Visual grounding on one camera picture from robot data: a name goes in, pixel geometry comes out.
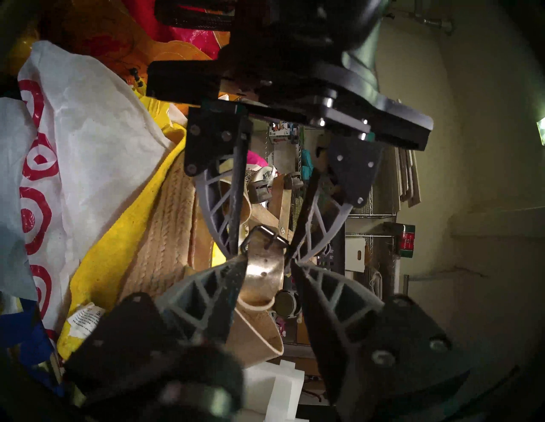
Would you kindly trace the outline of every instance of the pink object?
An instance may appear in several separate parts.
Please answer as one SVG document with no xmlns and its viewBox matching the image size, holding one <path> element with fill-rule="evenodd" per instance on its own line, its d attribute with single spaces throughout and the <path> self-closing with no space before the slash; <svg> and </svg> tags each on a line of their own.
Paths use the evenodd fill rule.
<svg viewBox="0 0 545 422">
<path fill-rule="evenodd" d="M 248 151 L 246 164 L 256 164 L 261 167 L 267 167 L 269 165 L 267 161 L 265 161 L 265 159 L 261 158 L 258 154 L 256 154 L 253 151 Z"/>
<path fill-rule="evenodd" d="M 122 0 L 132 18 L 155 41 L 169 42 L 185 41 L 193 44 L 212 60 L 217 59 L 220 45 L 217 43 L 214 31 L 199 29 L 184 29 L 166 26 L 160 23 L 154 14 L 155 0 Z M 185 9 L 203 9 L 185 7 Z"/>
</svg>

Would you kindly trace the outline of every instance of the yellow fabric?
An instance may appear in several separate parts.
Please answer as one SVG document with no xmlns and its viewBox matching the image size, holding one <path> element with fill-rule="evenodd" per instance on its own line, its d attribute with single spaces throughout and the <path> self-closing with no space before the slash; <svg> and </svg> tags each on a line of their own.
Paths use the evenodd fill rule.
<svg viewBox="0 0 545 422">
<path fill-rule="evenodd" d="M 225 262 L 227 262 L 225 255 L 221 253 L 220 247 L 214 242 L 214 246 L 212 247 L 212 264 L 210 266 L 215 267 L 217 265 L 225 264 Z"/>
<path fill-rule="evenodd" d="M 165 158 L 142 193 L 81 261 L 70 282 L 72 302 L 68 315 L 89 302 L 107 311 L 112 310 L 116 304 L 119 284 L 137 252 L 155 197 L 174 159 L 185 148 L 185 129 L 182 130 L 183 138 Z M 69 336 L 69 331 L 70 324 L 65 322 L 57 342 L 57 350 L 64 359 L 68 359 L 83 342 L 82 339 Z"/>
<path fill-rule="evenodd" d="M 155 98 L 146 97 L 146 84 L 140 79 L 141 87 L 138 83 L 135 83 L 132 90 L 144 104 L 144 107 L 152 115 L 153 120 L 157 123 L 157 126 L 161 128 L 163 134 L 175 144 L 179 143 L 185 136 L 185 129 L 178 123 L 171 122 L 168 117 L 168 108 L 170 103 L 168 101 L 160 101 Z"/>
</svg>

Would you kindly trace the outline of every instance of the red fabric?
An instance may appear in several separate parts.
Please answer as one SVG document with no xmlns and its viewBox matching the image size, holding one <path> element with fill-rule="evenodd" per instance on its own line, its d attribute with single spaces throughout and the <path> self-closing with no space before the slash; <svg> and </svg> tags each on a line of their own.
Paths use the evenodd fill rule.
<svg viewBox="0 0 545 422">
<path fill-rule="evenodd" d="M 214 31 L 200 29 L 174 28 L 158 22 L 153 13 L 155 0 L 123 0 L 132 18 L 155 41 L 185 41 L 193 44 L 212 60 L 217 59 L 220 46 Z"/>
</svg>

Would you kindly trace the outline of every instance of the sticker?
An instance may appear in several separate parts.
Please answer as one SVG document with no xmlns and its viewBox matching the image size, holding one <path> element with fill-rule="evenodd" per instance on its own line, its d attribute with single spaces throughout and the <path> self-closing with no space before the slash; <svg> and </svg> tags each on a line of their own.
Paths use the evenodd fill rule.
<svg viewBox="0 0 545 422">
<path fill-rule="evenodd" d="M 100 317 L 104 315 L 104 311 L 104 308 L 95 306 L 93 302 L 76 311 L 68 318 L 68 323 L 70 324 L 68 335 L 79 339 L 87 338 L 99 323 Z"/>
</svg>

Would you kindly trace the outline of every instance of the label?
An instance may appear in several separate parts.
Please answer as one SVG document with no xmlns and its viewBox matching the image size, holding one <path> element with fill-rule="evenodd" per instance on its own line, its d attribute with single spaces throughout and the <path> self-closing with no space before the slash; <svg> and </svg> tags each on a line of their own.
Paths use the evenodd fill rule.
<svg viewBox="0 0 545 422">
<path fill-rule="evenodd" d="M 74 312 L 68 318 L 70 324 L 69 336 L 85 339 L 95 329 L 100 321 L 100 317 L 104 315 L 105 310 L 90 302 L 84 308 Z"/>
<path fill-rule="evenodd" d="M 399 238 L 399 248 L 401 250 L 414 250 L 414 233 L 404 231 Z"/>
</svg>

